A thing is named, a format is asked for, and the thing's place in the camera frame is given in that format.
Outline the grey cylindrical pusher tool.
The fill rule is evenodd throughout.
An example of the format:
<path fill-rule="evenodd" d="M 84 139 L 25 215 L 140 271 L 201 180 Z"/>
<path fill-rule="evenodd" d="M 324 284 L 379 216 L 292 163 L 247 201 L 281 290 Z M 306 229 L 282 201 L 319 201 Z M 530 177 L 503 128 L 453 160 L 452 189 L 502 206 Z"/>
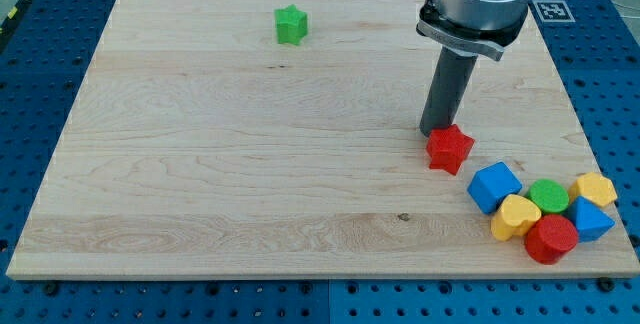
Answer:
<path fill-rule="evenodd" d="M 426 137 L 452 125 L 476 61 L 475 54 L 441 49 L 419 125 Z"/>

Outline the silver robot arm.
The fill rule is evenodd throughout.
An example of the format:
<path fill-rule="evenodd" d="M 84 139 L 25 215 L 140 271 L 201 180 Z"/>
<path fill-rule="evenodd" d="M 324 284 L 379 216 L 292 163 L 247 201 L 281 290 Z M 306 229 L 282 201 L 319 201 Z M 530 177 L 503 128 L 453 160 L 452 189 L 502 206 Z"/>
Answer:
<path fill-rule="evenodd" d="M 477 58 L 500 61 L 528 15 L 529 0 L 425 0 L 416 32 L 442 45 L 423 109 L 429 136 L 452 125 Z"/>

